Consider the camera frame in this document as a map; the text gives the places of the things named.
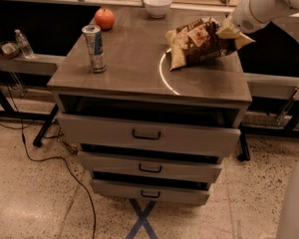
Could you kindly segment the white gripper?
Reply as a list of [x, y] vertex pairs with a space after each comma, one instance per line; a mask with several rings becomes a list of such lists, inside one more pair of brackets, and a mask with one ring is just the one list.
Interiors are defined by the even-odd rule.
[[236, 39], [239, 33], [250, 34], [268, 25], [267, 22], [259, 21], [252, 12], [252, 0], [242, 0], [229, 14], [226, 21], [216, 31], [220, 39]]

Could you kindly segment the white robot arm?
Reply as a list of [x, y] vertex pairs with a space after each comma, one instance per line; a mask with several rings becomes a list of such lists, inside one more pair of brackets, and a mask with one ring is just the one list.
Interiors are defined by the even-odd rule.
[[[220, 39], [234, 39], [236, 48], [251, 43], [247, 34], [264, 28], [270, 21], [299, 12], [299, 0], [242, 0], [216, 32]], [[299, 239], [299, 160], [284, 195], [276, 239]]]

